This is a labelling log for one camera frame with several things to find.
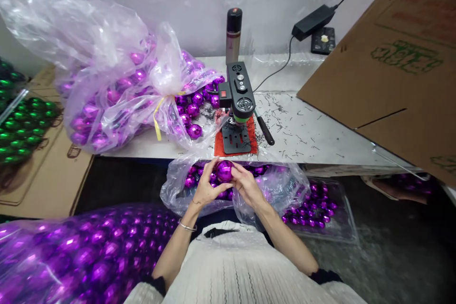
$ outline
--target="white table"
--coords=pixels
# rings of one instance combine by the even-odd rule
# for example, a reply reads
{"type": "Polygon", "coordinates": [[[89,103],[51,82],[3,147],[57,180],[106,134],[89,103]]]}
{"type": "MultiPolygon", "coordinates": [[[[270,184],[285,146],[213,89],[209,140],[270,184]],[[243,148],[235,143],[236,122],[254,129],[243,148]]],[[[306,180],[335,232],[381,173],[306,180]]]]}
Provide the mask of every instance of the white table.
{"type": "MultiPolygon", "coordinates": [[[[225,57],[199,59],[206,64],[206,67],[226,71],[225,57]]],[[[279,69],[285,59],[284,55],[244,58],[253,88],[279,69]]],[[[403,171],[398,165],[408,170],[418,170],[382,148],[377,148],[377,151],[398,165],[373,153],[372,143],[369,140],[295,96],[322,62],[323,58],[318,55],[293,54],[289,65],[269,78],[255,93],[257,112],[263,116],[275,140],[275,145],[269,146],[257,125],[257,136],[260,136],[259,148],[267,149],[275,155],[272,157],[274,160],[271,160],[271,157],[261,156],[259,160],[337,165],[335,168],[323,167],[326,171],[317,172],[320,176],[342,175],[347,172],[362,174],[363,170],[367,174],[403,171]]],[[[206,111],[210,112],[210,105],[206,106],[206,111]]],[[[212,122],[200,115],[199,124],[204,126],[212,122]]],[[[157,141],[155,130],[149,130],[135,137],[122,149],[103,155],[175,159],[184,153],[182,148],[169,142],[166,136],[162,137],[161,142],[157,141]]],[[[242,160],[243,156],[238,156],[236,159],[242,160]]]]}

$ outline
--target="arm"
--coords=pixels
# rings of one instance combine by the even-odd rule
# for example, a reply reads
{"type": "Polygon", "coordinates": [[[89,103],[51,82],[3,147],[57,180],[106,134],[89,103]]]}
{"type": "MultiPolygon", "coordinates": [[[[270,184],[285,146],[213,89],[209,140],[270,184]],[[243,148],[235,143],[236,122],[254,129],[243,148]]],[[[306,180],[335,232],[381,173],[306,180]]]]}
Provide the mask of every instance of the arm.
{"type": "Polygon", "coordinates": [[[304,274],[309,276],[316,272],[318,264],[312,253],[266,201],[253,175],[241,165],[233,164],[235,165],[235,168],[231,169],[233,185],[261,220],[274,247],[304,274]]]}
{"type": "MultiPolygon", "coordinates": [[[[199,180],[200,182],[198,183],[196,193],[193,196],[187,211],[180,220],[184,226],[193,228],[203,207],[206,204],[211,203],[221,192],[233,186],[232,184],[223,183],[216,188],[213,188],[209,184],[209,176],[217,163],[217,160],[218,158],[214,158],[211,162],[204,165],[204,171],[199,180]]],[[[189,248],[191,233],[191,231],[178,225],[158,259],[157,265],[155,265],[155,268],[153,269],[152,278],[157,279],[162,276],[165,280],[166,291],[168,291],[181,269],[182,262],[184,261],[187,249],[189,248]]]]}

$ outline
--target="yellow ribbon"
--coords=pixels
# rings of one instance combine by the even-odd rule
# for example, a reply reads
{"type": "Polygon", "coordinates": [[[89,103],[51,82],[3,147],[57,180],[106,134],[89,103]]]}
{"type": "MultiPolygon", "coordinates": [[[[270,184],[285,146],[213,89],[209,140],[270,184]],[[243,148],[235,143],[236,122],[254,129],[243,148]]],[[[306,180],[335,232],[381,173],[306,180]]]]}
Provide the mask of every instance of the yellow ribbon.
{"type": "MultiPolygon", "coordinates": [[[[177,96],[182,96],[182,95],[185,95],[185,92],[178,92],[177,93],[177,96]]],[[[164,96],[162,97],[162,99],[160,100],[160,102],[158,103],[158,106],[157,108],[155,108],[155,111],[153,112],[153,123],[155,125],[155,134],[157,134],[157,140],[158,141],[162,141],[162,133],[160,131],[160,128],[158,127],[158,123],[157,123],[157,120],[155,119],[155,114],[157,114],[157,111],[158,109],[160,108],[160,106],[162,105],[162,102],[163,100],[165,99],[165,97],[168,97],[168,96],[172,96],[174,98],[174,95],[167,95],[167,96],[164,96]]]]}

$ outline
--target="black sleeve cuff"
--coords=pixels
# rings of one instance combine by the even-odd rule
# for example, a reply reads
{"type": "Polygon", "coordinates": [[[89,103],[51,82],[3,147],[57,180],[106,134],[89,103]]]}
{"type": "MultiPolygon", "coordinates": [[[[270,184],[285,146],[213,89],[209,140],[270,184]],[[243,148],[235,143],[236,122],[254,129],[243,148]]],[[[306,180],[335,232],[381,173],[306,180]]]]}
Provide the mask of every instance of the black sleeve cuff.
{"type": "Polygon", "coordinates": [[[331,281],[338,281],[343,283],[341,277],[337,273],[333,271],[325,271],[322,269],[319,269],[317,272],[312,273],[309,278],[311,278],[319,285],[329,283],[331,281]]]}
{"type": "Polygon", "coordinates": [[[157,279],[154,279],[149,275],[145,275],[141,278],[141,282],[148,283],[155,290],[160,292],[160,294],[162,295],[163,298],[165,297],[165,295],[166,295],[165,279],[163,277],[158,277],[157,279]]]}

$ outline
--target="drill press base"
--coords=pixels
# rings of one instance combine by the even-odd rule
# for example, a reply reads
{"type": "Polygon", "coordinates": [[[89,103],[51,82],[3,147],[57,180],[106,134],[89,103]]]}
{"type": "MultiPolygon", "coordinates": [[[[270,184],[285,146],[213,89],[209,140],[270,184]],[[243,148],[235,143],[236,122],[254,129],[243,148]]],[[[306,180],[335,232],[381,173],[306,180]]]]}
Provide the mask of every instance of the drill press base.
{"type": "Polygon", "coordinates": [[[222,127],[222,136],[223,149],[226,154],[250,153],[252,151],[247,125],[237,126],[226,123],[222,127]]]}

